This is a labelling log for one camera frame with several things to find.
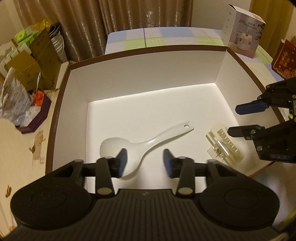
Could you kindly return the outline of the white rice paddle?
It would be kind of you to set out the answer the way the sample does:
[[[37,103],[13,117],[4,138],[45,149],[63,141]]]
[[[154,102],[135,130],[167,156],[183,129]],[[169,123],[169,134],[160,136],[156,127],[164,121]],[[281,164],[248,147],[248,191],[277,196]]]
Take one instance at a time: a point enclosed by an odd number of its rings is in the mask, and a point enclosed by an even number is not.
[[[100,157],[115,157],[122,149],[126,149],[127,164],[121,175],[125,178],[136,172],[143,156],[150,149],[193,130],[194,126],[189,121],[186,121],[138,143],[120,137],[107,138],[100,145]]]

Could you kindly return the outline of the white plastic hair clip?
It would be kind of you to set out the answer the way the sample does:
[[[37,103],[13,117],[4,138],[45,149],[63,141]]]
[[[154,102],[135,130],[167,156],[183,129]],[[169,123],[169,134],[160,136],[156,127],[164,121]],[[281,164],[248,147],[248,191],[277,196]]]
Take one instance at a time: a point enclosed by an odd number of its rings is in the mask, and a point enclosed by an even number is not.
[[[206,138],[211,144],[207,153],[212,159],[234,167],[245,157],[243,150],[233,142],[227,130],[219,123],[211,127]]]

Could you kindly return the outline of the plaid tablecloth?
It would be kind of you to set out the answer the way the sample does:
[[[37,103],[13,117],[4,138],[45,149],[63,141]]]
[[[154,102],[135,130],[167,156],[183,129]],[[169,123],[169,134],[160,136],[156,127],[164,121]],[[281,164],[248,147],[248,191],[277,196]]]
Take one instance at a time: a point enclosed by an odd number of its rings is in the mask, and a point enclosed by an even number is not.
[[[220,30],[195,27],[155,27],[118,31],[108,35],[105,54],[165,45],[223,46],[220,35]],[[238,57],[264,86],[283,80],[272,70],[273,59],[261,46],[257,47],[253,58],[241,54],[238,54]]]

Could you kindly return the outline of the red gift box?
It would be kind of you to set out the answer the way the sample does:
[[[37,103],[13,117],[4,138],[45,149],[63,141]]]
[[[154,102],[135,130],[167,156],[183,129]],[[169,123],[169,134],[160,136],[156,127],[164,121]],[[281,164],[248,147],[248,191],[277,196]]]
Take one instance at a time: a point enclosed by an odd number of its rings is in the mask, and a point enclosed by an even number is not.
[[[271,68],[283,79],[295,77],[295,45],[282,40],[271,63]]]

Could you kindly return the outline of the white humidifier box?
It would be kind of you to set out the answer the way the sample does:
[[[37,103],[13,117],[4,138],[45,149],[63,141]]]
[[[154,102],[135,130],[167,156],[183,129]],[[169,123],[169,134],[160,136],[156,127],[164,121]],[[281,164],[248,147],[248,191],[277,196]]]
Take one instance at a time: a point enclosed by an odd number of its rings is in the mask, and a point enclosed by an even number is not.
[[[233,52],[253,58],[265,28],[258,15],[228,4],[221,40]]]

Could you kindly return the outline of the brown cardboard storage box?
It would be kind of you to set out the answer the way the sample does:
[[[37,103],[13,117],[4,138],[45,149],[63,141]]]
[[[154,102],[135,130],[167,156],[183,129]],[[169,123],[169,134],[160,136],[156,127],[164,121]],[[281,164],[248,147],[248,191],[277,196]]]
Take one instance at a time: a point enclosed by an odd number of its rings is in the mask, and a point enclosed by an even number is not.
[[[224,46],[176,45],[117,52],[70,65],[61,82],[48,139],[46,172],[75,160],[100,157],[112,137],[141,142],[180,123],[194,130],[154,147],[131,179],[114,186],[174,188],[162,152],[197,162],[209,159],[212,126],[270,127],[284,121],[277,108],[238,115],[238,104],[255,100],[265,86]]]

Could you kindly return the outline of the dark purple tray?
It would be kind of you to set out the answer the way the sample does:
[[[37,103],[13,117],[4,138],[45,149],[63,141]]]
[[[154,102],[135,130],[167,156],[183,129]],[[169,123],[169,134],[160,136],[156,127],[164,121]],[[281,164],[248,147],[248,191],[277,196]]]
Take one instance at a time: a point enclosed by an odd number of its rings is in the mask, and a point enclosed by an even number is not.
[[[47,118],[51,103],[51,100],[43,91],[37,90],[33,95],[32,105],[26,111],[25,120],[20,126],[16,126],[16,129],[23,135],[35,132]]]

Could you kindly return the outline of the plastic bag in tray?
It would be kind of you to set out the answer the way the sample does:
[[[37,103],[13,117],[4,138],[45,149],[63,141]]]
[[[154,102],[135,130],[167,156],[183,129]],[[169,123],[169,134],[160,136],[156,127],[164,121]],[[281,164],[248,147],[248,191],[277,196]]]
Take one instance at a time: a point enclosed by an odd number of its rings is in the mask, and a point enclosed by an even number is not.
[[[11,67],[1,90],[1,118],[20,126],[32,103],[33,96],[16,79],[15,69]]]

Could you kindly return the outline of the brown cardboard boxes pile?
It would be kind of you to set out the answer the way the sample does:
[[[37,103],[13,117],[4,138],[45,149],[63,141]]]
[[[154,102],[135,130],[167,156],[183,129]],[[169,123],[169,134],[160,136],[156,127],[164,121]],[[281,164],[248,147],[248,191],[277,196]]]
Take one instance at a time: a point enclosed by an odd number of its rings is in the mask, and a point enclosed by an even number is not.
[[[25,50],[17,54],[6,64],[6,68],[15,69],[16,79],[27,91],[36,88],[54,90],[62,61],[53,46],[47,30],[43,30],[30,44],[31,54]]]

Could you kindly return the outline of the brown curtain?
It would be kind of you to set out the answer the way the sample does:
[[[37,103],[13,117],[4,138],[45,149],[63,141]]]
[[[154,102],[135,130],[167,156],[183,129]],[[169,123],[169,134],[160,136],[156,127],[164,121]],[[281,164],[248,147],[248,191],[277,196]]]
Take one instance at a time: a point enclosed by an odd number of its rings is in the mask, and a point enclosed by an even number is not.
[[[61,24],[69,60],[104,54],[112,32],[149,27],[189,27],[193,1],[14,1],[24,26],[48,18]]]

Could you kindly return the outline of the stacked white bowls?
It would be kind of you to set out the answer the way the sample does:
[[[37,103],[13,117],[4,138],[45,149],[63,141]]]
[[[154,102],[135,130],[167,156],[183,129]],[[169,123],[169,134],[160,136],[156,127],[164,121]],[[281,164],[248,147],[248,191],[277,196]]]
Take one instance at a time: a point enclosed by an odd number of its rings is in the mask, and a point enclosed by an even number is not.
[[[65,52],[65,42],[61,34],[61,25],[59,22],[51,25],[49,29],[49,37],[52,41],[52,44],[60,58],[60,60],[65,63],[68,61],[66,52]]]

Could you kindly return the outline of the green tissue packs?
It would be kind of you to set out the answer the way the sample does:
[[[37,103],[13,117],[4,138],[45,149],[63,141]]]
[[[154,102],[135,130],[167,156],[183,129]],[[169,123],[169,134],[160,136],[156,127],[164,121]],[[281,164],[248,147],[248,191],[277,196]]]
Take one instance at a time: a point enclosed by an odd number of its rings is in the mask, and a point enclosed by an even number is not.
[[[25,51],[28,54],[32,54],[30,44],[40,34],[41,30],[36,26],[27,26],[15,35],[18,52]]]

